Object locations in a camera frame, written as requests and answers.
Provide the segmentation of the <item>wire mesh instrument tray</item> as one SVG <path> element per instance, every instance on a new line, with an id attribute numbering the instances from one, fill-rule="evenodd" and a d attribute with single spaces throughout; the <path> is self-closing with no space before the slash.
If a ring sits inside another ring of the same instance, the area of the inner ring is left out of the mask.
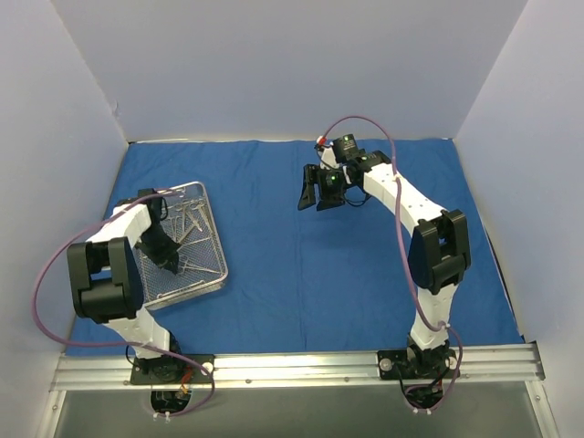
<path id="1" fill-rule="evenodd" d="M 187 271 L 185 274 L 180 274 L 178 271 L 178 274 L 175 275 L 166 269 L 158 268 L 142 251 L 135 249 L 134 257 L 143 284 L 144 306 L 150 310 L 165 308 L 214 292 L 224 286 L 228 276 L 224 250 L 215 226 L 213 212 L 204 184 L 202 182 L 188 182 L 174 186 L 173 190 L 175 194 L 166 198 L 168 213 L 171 207 L 177 203 L 197 203 L 199 207 L 195 212 L 195 216 L 203 227 L 201 233 L 192 231 L 184 242 L 180 244 L 179 258 L 188 257 L 196 265 L 211 267 L 219 270 L 220 274 L 214 275 L 196 271 Z M 171 221 L 168 216 L 162 221 L 162 227 L 164 232 L 173 240 Z M 187 287 L 200 280 L 204 282 L 204 285 L 192 294 L 170 301 L 156 299 L 157 294 Z"/>

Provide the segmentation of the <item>blue surgical drape cloth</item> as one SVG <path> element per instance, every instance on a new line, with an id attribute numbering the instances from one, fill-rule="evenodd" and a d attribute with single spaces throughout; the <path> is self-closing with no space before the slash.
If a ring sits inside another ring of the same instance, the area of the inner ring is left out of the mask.
<path id="1" fill-rule="evenodd" d="M 452 141 L 396 141 L 407 180 L 467 217 L 472 265 L 451 324 L 465 347 L 524 343 Z M 129 147 L 106 215 L 139 189 L 201 181 L 228 266 L 226 285 L 157 310 L 190 353 L 398 349 L 415 314 L 394 216 L 376 200 L 297 210 L 312 141 Z"/>

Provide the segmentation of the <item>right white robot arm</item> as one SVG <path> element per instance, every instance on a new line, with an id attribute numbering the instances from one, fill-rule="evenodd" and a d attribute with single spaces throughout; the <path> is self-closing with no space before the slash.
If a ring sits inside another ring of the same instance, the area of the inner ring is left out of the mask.
<path id="1" fill-rule="evenodd" d="M 367 152 L 348 134 L 327 142 L 318 137 L 319 162 L 303 168 L 298 210 L 323 211 L 347 204 L 357 187 L 394 216 L 398 246 L 416 316 L 405 354 L 410 373 L 423 377 L 438 365 L 435 349 L 446 345 L 454 293 L 471 265 L 468 225 L 459 210 L 431 201 L 398 171 L 394 155 Z"/>

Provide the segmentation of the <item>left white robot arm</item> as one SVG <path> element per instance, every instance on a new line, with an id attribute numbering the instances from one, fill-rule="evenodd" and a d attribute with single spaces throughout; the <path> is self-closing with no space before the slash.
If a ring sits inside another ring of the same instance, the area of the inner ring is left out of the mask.
<path id="1" fill-rule="evenodd" d="M 142 189 L 119 201 L 109 221 L 88 240 L 70 245 L 67 261 L 77 316 L 118 333 L 139 360 L 152 360 L 155 376 L 174 382 L 184 370 L 180 347 L 146 309 L 145 285 L 134 257 L 139 250 L 155 267 L 178 273 L 181 245 L 163 230 L 166 214 L 162 193 Z"/>

